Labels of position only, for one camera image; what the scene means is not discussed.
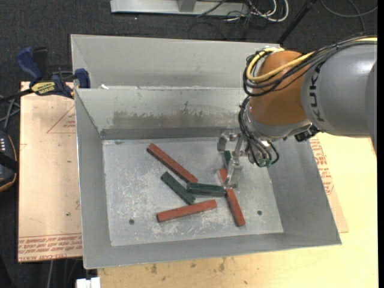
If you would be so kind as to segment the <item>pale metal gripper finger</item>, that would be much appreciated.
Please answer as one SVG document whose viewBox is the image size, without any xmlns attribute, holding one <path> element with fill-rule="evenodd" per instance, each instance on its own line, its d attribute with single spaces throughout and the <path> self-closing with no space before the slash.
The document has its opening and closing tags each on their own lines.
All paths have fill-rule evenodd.
<svg viewBox="0 0 384 288">
<path fill-rule="evenodd" d="M 230 188 L 236 188 L 242 173 L 242 166 L 233 166 L 230 169 Z"/>
<path fill-rule="evenodd" d="M 221 184 L 224 188 L 231 188 L 230 178 L 226 168 L 221 168 Z"/>
</svg>

